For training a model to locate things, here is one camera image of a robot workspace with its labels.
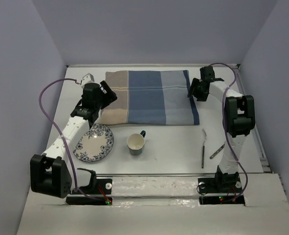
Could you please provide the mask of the blue beige checked cloth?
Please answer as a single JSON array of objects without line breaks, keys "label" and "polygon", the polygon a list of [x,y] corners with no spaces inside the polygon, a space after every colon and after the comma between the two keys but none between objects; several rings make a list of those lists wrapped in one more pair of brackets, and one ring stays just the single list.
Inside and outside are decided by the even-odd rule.
[{"label": "blue beige checked cloth", "polygon": [[187,70],[106,72],[117,100],[101,111],[105,125],[199,125]]}]

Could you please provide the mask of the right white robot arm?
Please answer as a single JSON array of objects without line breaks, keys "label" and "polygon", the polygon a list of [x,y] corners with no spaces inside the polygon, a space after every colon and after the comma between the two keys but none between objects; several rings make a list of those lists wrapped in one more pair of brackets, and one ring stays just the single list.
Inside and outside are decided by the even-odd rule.
[{"label": "right white robot arm", "polygon": [[254,98],[233,90],[231,84],[217,78],[213,65],[200,69],[200,78],[193,79],[188,92],[189,98],[195,97],[200,102],[205,102],[209,95],[221,102],[224,151],[214,177],[199,179],[197,190],[204,196],[235,189],[239,195],[244,189],[236,187],[240,182],[239,170],[243,169],[239,157],[246,137],[255,127]]}]

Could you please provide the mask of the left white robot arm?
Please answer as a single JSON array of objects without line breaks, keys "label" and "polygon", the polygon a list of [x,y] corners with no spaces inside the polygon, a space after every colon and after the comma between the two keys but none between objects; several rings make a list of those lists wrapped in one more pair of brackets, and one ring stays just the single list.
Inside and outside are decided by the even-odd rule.
[{"label": "left white robot arm", "polygon": [[117,100],[117,95],[105,81],[81,81],[81,99],[70,114],[64,129],[44,110],[42,97],[39,106],[46,118],[58,132],[57,139],[42,154],[35,154],[30,160],[30,187],[33,192],[58,198],[65,198],[71,191],[78,191],[90,198],[89,193],[97,186],[96,173],[89,170],[89,176],[78,178],[72,159],[72,150],[83,135],[88,132],[99,117],[99,112]]}]

